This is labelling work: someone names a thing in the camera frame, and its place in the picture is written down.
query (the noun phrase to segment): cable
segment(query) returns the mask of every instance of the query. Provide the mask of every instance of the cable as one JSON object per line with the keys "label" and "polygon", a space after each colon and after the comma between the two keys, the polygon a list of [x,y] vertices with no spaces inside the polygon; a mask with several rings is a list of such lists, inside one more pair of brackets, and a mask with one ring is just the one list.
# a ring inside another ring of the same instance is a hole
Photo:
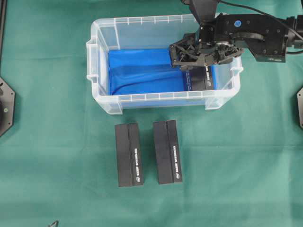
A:
{"label": "cable", "polygon": [[292,55],[295,55],[295,54],[301,54],[303,53],[303,51],[297,51],[297,52],[286,52],[287,54],[292,54]]}
{"label": "cable", "polygon": [[[229,2],[226,2],[226,1],[222,1],[222,0],[214,0],[214,1],[217,1],[218,3],[223,3],[225,5],[230,5],[230,6],[236,6],[236,7],[240,7],[240,8],[245,8],[245,9],[250,9],[250,10],[253,10],[257,13],[260,13],[264,16],[268,16],[272,19],[274,19],[275,21],[277,21],[278,23],[280,23],[281,25],[283,25],[284,27],[286,27],[289,31],[291,31],[292,33],[294,33],[298,38],[300,38],[302,41],[303,41],[303,37],[297,33],[295,30],[293,30],[290,26],[286,25],[285,23],[283,23],[281,20],[279,20],[278,18],[274,17],[273,15],[270,15],[268,13],[265,13],[261,10],[258,10],[258,9],[255,9],[253,7],[249,7],[249,6],[244,6],[244,5],[239,5],[239,4],[234,4],[234,3],[229,3]],[[287,54],[301,54],[303,53],[303,51],[297,51],[297,52],[286,52]]]}

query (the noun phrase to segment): green tablecloth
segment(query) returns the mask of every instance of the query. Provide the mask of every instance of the green tablecloth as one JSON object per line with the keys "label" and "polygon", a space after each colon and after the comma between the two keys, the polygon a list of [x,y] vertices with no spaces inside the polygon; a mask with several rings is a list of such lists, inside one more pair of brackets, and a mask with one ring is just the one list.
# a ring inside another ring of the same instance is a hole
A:
{"label": "green tablecloth", "polygon": [[[303,13],[300,0],[232,2]],[[303,55],[271,64],[246,51],[241,90],[217,111],[111,116],[93,100],[85,42],[95,19],[184,13],[179,0],[8,0],[1,76],[17,97],[15,124],[0,138],[0,226],[303,225]],[[184,182],[158,185],[152,122],[168,119],[178,123]],[[114,125],[126,122],[139,123],[143,187],[117,186]]]}

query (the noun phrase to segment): black mount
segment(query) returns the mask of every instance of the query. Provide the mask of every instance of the black mount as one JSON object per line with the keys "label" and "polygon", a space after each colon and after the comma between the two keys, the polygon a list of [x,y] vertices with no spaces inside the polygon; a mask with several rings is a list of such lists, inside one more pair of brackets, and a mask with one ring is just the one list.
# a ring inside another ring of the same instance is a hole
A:
{"label": "black mount", "polygon": [[[7,0],[0,1],[0,59],[5,23]],[[15,92],[0,77],[0,136],[2,136],[14,123]]]}

